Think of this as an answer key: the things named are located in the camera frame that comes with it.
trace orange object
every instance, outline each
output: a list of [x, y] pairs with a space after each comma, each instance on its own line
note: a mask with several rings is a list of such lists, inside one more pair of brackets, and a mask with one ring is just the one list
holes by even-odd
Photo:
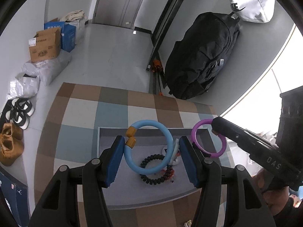
[[128, 147], [133, 148], [136, 144], [136, 138], [134, 136], [131, 136], [128, 138], [128, 140], [125, 143]]
[[153, 60], [153, 65], [151, 66], [152, 72], [162, 72], [163, 67], [160, 60]]
[[136, 131], [137, 131], [136, 128], [130, 126], [130, 127], [127, 129], [127, 131], [126, 131], [126, 136], [127, 136], [127, 137], [132, 137], [132, 136], [135, 135]]

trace black and white sneaker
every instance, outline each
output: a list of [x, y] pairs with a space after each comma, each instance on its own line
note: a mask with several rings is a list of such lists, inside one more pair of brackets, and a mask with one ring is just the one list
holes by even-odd
[[27, 98], [15, 98], [12, 100], [13, 108], [23, 111], [27, 116], [32, 116], [35, 108], [31, 101]]
[[13, 109], [7, 111], [5, 118], [8, 123], [14, 123], [23, 130], [25, 130], [29, 125], [28, 117], [21, 110]]

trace light blue ring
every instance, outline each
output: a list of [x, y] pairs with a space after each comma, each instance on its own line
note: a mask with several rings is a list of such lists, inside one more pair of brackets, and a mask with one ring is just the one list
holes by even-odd
[[161, 130], [162, 133], [166, 137], [167, 153], [166, 153], [163, 161], [159, 165], [155, 166], [154, 168], [141, 168], [134, 163], [134, 161], [131, 157], [131, 148], [129, 146], [125, 145], [124, 146], [124, 158], [126, 160], [126, 163], [134, 172], [136, 172], [138, 174], [149, 175], [149, 174], [154, 174], [154, 173], [161, 171], [164, 167], [167, 166], [167, 164], [171, 160], [172, 154], [174, 152], [174, 140], [172, 138], [172, 134], [163, 124], [159, 123], [158, 121], [154, 121], [154, 120], [140, 120], [140, 121], [133, 123], [131, 126], [134, 127], [135, 129], [139, 129], [143, 126], [153, 126], [153, 127], [158, 128], [159, 130]]

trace rug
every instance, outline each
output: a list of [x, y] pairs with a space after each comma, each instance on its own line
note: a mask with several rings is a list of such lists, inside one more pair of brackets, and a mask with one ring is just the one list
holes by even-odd
[[[168, 128], [192, 128], [198, 121], [217, 117], [211, 106], [148, 93], [100, 86], [63, 83], [48, 113], [37, 150], [34, 176], [36, 203], [61, 165], [85, 165], [95, 158], [98, 127], [128, 128], [138, 120], [156, 120]], [[216, 150], [221, 143], [214, 142]], [[234, 167], [229, 147], [220, 164]], [[193, 218], [199, 191], [155, 206], [109, 210], [114, 227], [181, 226]], [[222, 186], [218, 227], [223, 226], [226, 187]], [[86, 227], [83, 196], [78, 190], [81, 227]]]

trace blue box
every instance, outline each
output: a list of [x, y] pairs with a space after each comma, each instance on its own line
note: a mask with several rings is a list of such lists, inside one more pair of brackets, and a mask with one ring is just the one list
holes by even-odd
[[62, 36], [61, 47], [64, 51], [71, 52], [75, 48], [75, 39], [76, 39], [76, 27], [65, 24]]
[[61, 49], [71, 52], [75, 48], [76, 27], [65, 22], [47, 22], [44, 29], [61, 27]]
[[29, 222], [27, 186], [10, 175], [1, 166], [0, 186], [17, 224], [21, 227], [27, 227]]

